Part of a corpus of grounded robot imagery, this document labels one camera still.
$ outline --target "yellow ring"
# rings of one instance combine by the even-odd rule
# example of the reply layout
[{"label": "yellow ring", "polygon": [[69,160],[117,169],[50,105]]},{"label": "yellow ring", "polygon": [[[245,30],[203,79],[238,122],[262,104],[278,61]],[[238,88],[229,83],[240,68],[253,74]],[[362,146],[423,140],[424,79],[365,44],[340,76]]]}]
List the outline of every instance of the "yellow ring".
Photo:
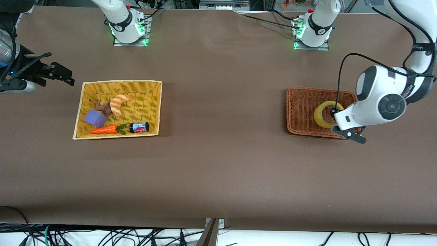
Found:
[{"label": "yellow ring", "polygon": [[[316,108],[316,110],[314,111],[314,120],[316,121],[317,125],[319,125],[319,126],[321,126],[323,128],[331,128],[331,127],[337,125],[337,123],[329,123],[329,122],[326,122],[323,119],[322,111],[323,111],[324,108],[326,108],[328,106],[335,107],[335,101],[326,101],[326,102],[320,104]],[[339,104],[339,103],[337,103],[337,108],[340,109],[340,110],[344,109],[343,106],[341,104]]]}]

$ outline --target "brown wicker basket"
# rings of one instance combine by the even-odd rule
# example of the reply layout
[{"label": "brown wicker basket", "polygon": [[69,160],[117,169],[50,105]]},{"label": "brown wicker basket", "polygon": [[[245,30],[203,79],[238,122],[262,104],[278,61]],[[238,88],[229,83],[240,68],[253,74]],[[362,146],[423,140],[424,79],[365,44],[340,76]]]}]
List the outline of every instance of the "brown wicker basket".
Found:
[{"label": "brown wicker basket", "polygon": [[[292,86],[287,90],[287,128],[293,134],[345,139],[334,134],[331,129],[322,128],[314,120],[314,110],[322,103],[335,101],[336,90]],[[338,102],[344,107],[357,101],[357,96],[350,91],[340,91]],[[334,122],[329,108],[322,112],[323,119]]]}]

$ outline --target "table surface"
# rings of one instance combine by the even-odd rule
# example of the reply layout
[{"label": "table surface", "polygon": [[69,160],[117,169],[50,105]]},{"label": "table surface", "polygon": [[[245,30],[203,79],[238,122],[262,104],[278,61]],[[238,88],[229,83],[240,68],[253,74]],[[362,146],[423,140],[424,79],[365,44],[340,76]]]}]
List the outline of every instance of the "table surface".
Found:
[{"label": "table surface", "polygon": [[[52,52],[43,61],[71,69],[76,85],[0,96],[0,204],[37,223],[437,231],[436,90],[368,127],[364,145],[286,127],[286,89],[336,88],[346,54],[401,65],[412,41],[396,23],[340,14],[330,51],[315,52],[293,50],[288,28],[232,11],[165,10],[143,48],[113,47],[103,21],[77,7],[22,18],[20,43]],[[348,59],[341,89],[354,91],[372,64]],[[72,140],[81,84],[130,79],[163,81],[159,136]]]}]

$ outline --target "black strap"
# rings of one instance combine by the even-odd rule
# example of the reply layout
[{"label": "black strap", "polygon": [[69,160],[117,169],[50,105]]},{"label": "black strap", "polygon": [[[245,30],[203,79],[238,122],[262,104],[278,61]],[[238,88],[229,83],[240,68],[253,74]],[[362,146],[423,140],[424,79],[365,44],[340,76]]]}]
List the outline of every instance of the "black strap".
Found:
[{"label": "black strap", "polygon": [[318,36],[325,34],[332,27],[332,24],[327,26],[327,27],[321,27],[321,26],[317,25],[312,20],[312,14],[309,16],[308,20],[309,20],[309,26],[311,27],[311,29],[313,29],[316,32],[316,35],[318,35]]},{"label": "black strap", "polygon": [[414,82],[417,78],[417,73],[411,68],[407,68],[407,74],[407,84],[405,85],[404,91],[402,91],[401,94],[403,98],[407,98],[411,94],[414,89]]},{"label": "black strap", "polygon": [[414,43],[412,51],[437,51],[435,43]]},{"label": "black strap", "polygon": [[132,22],[132,12],[129,12],[129,16],[126,18],[126,20],[120,22],[120,23],[113,23],[113,22],[109,22],[109,24],[111,25],[111,27],[113,29],[115,29],[118,32],[123,32],[125,30],[125,28],[131,24]]}]

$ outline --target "purple sponge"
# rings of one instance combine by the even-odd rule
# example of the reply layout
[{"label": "purple sponge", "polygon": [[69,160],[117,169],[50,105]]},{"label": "purple sponge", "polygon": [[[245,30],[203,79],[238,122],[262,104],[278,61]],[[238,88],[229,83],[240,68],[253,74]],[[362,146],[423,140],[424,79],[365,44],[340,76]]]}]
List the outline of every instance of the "purple sponge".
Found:
[{"label": "purple sponge", "polygon": [[104,116],[103,114],[97,112],[94,109],[91,109],[88,113],[87,116],[85,116],[85,118],[83,120],[85,120],[86,122],[90,123],[91,125],[95,126],[95,127],[102,127],[103,124],[105,124],[106,122],[106,116]]}]

